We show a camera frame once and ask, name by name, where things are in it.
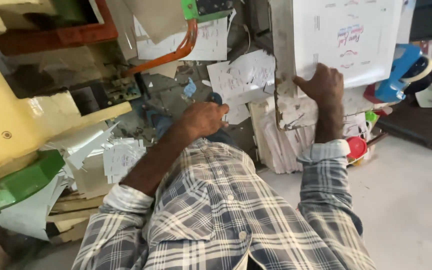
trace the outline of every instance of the shirt sleeve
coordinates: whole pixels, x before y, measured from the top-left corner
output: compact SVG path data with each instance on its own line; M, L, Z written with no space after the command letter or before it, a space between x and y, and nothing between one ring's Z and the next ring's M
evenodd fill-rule
M313 144L303 153L298 210L346 269L375 269L361 237L363 225L353 212L349 152L345 140L333 140Z
M153 198L134 188L116 184L103 200L99 213L89 218L72 269L131 269L144 266L147 244L142 228Z

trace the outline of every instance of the red metal frame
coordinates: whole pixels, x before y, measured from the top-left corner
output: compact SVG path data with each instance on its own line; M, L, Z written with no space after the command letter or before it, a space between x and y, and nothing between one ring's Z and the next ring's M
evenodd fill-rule
M6 56L73 48L96 42L115 40L118 31L105 0L95 0L104 24L58 28L50 31L8 30L0 35L0 50Z
M170 52L166 55L163 55L159 58L141 64L139 66L135 66L130 68L129 70L124 71L121 75L123 77L129 77L135 73L145 71L150 68L154 68L159 65L163 65L178 59L181 59L193 51L193 48L196 44L196 38L198 37L198 23L196 19L188 20L188 32L186 32L186 36L183 41L177 46L175 52Z

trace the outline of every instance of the shirt cuff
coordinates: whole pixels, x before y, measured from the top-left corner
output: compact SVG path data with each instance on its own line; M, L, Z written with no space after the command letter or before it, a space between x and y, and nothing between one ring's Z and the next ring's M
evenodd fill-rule
M316 163L346 157L349 153L350 145L346 140L333 140L325 144L312 144L297 159L301 163Z
M143 192L123 184L116 184L104 197L105 205L118 212L141 214L146 212L154 199Z

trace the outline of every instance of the white floor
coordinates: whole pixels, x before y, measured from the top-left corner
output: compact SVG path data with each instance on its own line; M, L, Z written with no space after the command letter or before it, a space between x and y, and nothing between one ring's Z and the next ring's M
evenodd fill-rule
M378 269L432 269L432 150L388 137L377 157L349 169L354 209ZM301 174L261 174L297 206Z

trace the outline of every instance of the red plastic lid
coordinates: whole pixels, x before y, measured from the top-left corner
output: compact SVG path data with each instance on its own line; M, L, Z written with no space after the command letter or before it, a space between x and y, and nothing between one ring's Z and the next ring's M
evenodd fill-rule
M347 138L346 141L349 144L349 149L351 150L351 153L347 155L348 158L356 160L366 154L368 145L366 145L366 141L363 138L354 136Z

